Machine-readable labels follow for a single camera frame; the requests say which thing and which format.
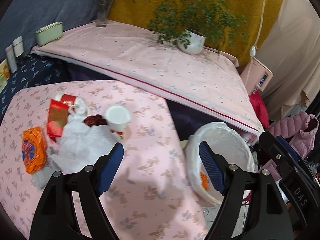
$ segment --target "pink quilted vest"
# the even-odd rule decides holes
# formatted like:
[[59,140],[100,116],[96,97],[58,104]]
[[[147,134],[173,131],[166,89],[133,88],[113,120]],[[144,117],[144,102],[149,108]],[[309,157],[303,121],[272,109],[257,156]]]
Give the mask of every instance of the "pink quilted vest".
[[[313,114],[301,112],[281,119],[270,127],[269,132],[274,137],[282,136],[302,158],[305,158],[313,150],[318,126],[319,122]],[[258,172],[263,169],[268,169],[275,181],[281,179],[273,160],[268,161]]]

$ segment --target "white cord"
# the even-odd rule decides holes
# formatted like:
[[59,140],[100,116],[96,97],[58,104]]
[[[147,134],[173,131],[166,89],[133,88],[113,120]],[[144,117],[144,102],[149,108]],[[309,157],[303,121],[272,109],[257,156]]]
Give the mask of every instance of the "white cord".
[[250,66],[249,66],[249,70],[248,70],[248,73],[247,73],[247,78],[245,80],[244,86],[246,86],[247,83],[248,83],[249,74],[250,74],[250,70],[251,70],[251,67],[252,67],[252,58],[256,55],[256,48],[257,48],[258,40],[260,38],[262,24],[263,24],[263,14],[264,14],[265,5],[266,5],[266,0],[263,0],[262,11],[261,11],[261,19],[260,19],[260,26],[259,26],[259,30],[258,30],[257,39],[256,39],[254,45],[250,48],[251,63],[250,63]]

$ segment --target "red cushion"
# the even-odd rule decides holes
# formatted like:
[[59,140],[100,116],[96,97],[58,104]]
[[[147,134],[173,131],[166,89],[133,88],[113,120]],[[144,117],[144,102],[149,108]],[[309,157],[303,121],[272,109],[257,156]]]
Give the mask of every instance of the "red cushion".
[[255,94],[252,93],[249,96],[249,99],[257,115],[257,118],[261,122],[262,126],[266,129],[269,128],[269,116],[268,116],[267,108],[259,92],[257,91]]

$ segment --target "mustard yellow fabric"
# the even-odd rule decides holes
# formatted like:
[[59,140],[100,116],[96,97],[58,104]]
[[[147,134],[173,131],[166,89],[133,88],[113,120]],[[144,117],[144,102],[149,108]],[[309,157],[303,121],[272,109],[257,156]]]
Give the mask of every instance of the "mustard yellow fabric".
[[[115,0],[111,8],[109,19],[147,28],[152,18],[156,5],[161,0]],[[247,20],[247,31],[249,33],[248,43],[245,45],[240,36],[236,37],[230,50],[226,44],[222,51],[230,53],[239,59],[239,64],[244,65],[249,61],[249,49],[254,44],[260,26],[260,17],[263,0],[226,0],[228,10],[233,13],[244,14]],[[266,0],[263,27],[257,47],[259,48],[268,36],[268,33],[277,19],[283,0]]]

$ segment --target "metal screw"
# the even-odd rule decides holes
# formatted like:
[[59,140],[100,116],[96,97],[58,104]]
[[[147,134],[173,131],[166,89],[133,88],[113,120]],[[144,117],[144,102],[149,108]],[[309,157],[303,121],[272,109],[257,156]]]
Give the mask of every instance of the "metal screw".
[[53,173],[53,176],[54,176],[55,178],[59,177],[60,175],[61,175],[61,171],[55,171],[55,172]]
[[84,167],[84,170],[85,170],[86,172],[90,172],[90,171],[93,170],[93,166],[92,166],[92,165],[85,166],[85,167]]
[[268,176],[268,175],[270,175],[270,171],[264,169],[264,170],[262,170],[262,174],[265,176]]
[[230,164],[229,165],[229,169],[232,170],[232,171],[236,171],[238,169],[238,166],[235,165],[235,164]]

